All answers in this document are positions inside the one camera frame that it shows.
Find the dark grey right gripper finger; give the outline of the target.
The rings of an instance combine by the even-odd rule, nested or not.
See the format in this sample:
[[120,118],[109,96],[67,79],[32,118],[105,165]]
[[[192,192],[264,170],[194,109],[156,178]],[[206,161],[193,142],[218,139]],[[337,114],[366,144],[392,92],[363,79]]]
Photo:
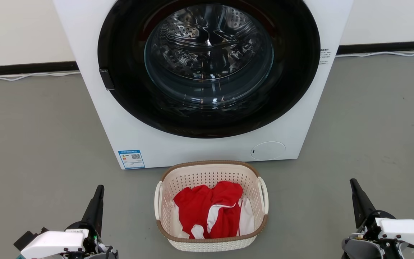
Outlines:
[[376,210],[355,178],[350,179],[355,227],[360,228],[367,217]]

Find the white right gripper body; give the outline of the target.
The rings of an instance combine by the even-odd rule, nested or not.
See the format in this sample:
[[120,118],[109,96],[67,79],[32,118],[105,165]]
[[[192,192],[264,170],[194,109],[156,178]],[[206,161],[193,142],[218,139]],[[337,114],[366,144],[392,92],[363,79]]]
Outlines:
[[396,219],[375,210],[358,228],[361,246],[359,259],[404,259],[403,250],[414,249],[414,219]]

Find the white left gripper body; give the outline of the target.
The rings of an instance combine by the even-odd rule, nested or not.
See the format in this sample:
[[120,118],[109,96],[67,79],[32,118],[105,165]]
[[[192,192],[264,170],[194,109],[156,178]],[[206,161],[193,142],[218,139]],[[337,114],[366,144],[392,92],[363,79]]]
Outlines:
[[117,259],[118,250],[102,243],[94,227],[76,222],[64,231],[42,228],[20,238],[21,259]]

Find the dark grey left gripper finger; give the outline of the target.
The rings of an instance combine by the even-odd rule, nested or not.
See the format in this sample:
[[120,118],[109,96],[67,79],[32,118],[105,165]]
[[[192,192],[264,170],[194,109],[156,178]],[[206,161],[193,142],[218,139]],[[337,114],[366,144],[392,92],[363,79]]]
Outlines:
[[94,227],[97,236],[102,234],[102,215],[104,209],[104,185],[98,185],[94,196],[91,198],[84,215],[82,216],[82,222]]

